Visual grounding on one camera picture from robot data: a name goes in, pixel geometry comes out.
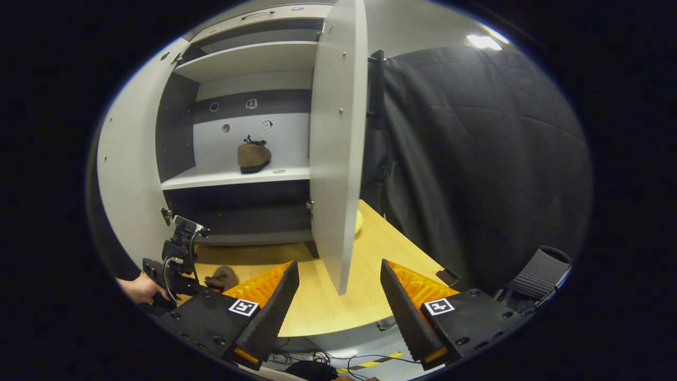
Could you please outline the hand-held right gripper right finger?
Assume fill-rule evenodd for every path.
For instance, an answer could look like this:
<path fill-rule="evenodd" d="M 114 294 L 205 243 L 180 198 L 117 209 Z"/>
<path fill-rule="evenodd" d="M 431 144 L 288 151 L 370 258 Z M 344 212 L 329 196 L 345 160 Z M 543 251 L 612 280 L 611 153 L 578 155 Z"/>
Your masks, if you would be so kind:
<path fill-rule="evenodd" d="M 529 321 L 480 289 L 458 292 L 387 259 L 380 267 L 392 316 L 424 370 L 476 357 Z"/>

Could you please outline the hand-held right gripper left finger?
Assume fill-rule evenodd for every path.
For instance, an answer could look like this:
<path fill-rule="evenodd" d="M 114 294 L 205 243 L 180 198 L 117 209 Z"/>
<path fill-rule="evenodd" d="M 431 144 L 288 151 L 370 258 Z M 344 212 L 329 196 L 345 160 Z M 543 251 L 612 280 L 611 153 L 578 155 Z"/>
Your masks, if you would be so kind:
<path fill-rule="evenodd" d="M 160 326 L 211 357 L 259 370 L 267 361 L 299 285 L 292 260 L 218 293 L 202 287 L 159 317 Z"/>

